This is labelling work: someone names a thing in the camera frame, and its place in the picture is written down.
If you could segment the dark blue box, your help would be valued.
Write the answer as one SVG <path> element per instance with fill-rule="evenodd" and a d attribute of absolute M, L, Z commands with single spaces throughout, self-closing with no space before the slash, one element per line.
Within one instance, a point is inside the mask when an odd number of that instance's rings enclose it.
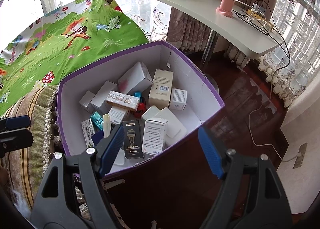
<path fill-rule="evenodd" d="M 100 142 L 100 140 L 102 140 L 103 138 L 104 138 L 104 132 L 102 130 L 96 132 L 91 136 L 91 139 L 94 145 L 97 145 Z"/>

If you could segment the cream plastic scoop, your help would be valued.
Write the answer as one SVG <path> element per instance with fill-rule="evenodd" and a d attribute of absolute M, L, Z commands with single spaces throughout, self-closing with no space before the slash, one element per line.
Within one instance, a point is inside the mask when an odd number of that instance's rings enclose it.
<path fill-rule="evenodd" d="M 110 133 L 111 133 L 111 119 L 110 119 L 110 115 L 109 114 L 104 114 L 103 115 L 103 134 L 104 134 L 104 138 L 109 137 Z M 119 165 L 122 166 L 125 164 L 125 152 L 122 148 L 120 148 L 117 157 L 114 161 L 115 165 Z"/>

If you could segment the teal box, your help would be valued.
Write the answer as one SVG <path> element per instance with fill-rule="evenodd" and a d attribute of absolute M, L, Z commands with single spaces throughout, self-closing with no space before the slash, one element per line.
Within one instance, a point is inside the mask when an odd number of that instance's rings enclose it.
<path fill-rule="evenodd" d="M 98 130 L 103 130 L 103 118 L 102 116 L 97 112 L 93 112 L 92 115 L 90 116 L 90 119 L 92 121 L 92 123 L 94 124 L 94 126 L 98 129 Z"/>

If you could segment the black shaver box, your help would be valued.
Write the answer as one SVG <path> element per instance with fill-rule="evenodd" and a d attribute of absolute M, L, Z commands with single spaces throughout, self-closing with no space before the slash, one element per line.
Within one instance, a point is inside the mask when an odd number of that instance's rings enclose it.
<path fill-rule="evenodd" d="M 124 152 L 127 159 L 143 159 L 142 137 L 139 120 L 122 122 L 124 128 Z"/>

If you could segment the tall white box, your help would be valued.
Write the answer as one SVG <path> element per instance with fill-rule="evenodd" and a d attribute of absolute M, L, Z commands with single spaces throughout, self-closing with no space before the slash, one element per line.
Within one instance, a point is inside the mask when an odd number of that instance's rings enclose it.
<path fill-rule="evenodd" d="M 116 83 L 111 81 L 106 81 L 104 85 L 99 89 L 97 94 L 91 100 L 93 108 L 100 114 L 104 115 L 110 111 L 111 106 L 107 104 L 106 99 L 110 91 L 117 91 L 118 86 Z"/>

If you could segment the white box blue text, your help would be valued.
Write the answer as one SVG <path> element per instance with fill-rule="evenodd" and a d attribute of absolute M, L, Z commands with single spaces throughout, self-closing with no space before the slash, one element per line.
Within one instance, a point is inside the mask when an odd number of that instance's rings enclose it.
<path fill-rule="evenodd" d="M 142 152 L 156 156 L 163 151 L 167 134 L 168 120 L 164 118 L 149 118 L 145 121 Z"/>

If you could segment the white plastic tray box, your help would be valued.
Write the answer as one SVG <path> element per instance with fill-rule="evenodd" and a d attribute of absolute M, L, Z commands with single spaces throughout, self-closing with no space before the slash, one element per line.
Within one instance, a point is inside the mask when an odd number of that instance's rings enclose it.
<path fill-rule="evenodd" d="M 167 107 L 158 112 L 155 118 L 163 118 L 168 121 L 166 126 L 167 134 L 165 135 L 165 144 L 168 147 L 182 140 L 187 134 L 185 126 Z"/>

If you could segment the red toy car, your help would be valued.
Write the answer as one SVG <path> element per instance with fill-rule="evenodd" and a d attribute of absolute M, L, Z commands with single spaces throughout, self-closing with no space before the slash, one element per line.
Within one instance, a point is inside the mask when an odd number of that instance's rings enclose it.
<path fill-rule="evenodd" d="M 133 112 L 133 115 L 135 118 L 141 118 L 143 113 L 146 112 L 146 104 L 145 103 L 139 103 L 137 110 Z"/>

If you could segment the large white box pink stain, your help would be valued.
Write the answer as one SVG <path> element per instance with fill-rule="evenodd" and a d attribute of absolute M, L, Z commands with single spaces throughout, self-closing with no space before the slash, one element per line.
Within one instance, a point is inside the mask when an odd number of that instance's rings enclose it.
<path fill-rule="evenodd" d="M 152 78 L 145 64 L 140 61 L 134 64 L 118 79 L 118 89 L 121 93 L 134 95 L 143 92 L 153 85 Z"/>

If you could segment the cream box with drawing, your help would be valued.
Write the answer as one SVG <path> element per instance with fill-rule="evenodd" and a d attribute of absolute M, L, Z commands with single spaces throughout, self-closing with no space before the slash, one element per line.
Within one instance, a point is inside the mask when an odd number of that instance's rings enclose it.
<path fill-rule="evenodd" d="M 153 78 L 153 85 L 149 93 L 149 105 L 160 110 L 169 107 L 174 73 L 157 69 Z"/>

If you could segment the white cube box red logo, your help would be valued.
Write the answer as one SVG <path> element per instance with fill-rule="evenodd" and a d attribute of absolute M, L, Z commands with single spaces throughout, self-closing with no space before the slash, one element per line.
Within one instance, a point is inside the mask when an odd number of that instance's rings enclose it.
<path fill-rule="evenodd" d="M 108 115 L 111 123 L 118 125 L 127 117 L 128 110 L 118 106 L 112 106 Z"/>

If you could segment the small white red-text box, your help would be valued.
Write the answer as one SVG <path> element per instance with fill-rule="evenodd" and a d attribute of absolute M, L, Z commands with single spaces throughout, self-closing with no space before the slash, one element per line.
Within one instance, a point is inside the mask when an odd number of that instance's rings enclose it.
<path fill-rule="evenodd" d="M 123 94 L 116 91 L 110 91 L 106 98 L 107 104 L 122 107 L 130 111 L 137 111 L 140 99 L 135 96 Z"/>

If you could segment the barcode white box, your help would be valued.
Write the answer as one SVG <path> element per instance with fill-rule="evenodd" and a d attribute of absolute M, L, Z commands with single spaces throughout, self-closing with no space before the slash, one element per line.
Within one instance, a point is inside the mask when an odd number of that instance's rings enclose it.
<path fill-rule="evenodd" d="M 90 148 L 94 146 L 92 136 L 95 134 L 95 129 L 91 119 L 87 119 L 81 122 L 82 132 L 84 134 L 86 147 Z"/>

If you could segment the small white box in bin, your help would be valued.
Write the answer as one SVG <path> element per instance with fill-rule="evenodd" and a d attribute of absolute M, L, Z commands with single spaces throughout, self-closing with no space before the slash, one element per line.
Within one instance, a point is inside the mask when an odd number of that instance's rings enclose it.
<path fill-rule="evenodd" d="M 91 101 L 93 100 L 94 97 L 95 97 L 95 94 L 93 92 L 87 91 L 79 101 L 80 106 L 89 113 L 94 112 L 94 107 L 91 104 Z"/>

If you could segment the white desk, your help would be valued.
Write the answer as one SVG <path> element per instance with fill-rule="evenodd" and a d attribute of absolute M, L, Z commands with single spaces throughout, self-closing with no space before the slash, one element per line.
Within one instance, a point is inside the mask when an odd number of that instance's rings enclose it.
<path fill-rule="evenodd" d="M 237 16 L 216 12 L 221 0 L 157 0 L 188 14 L 211 28 L 246 56 L 257 59 L 283 43 L 276 33 L 265 35 Z"/>

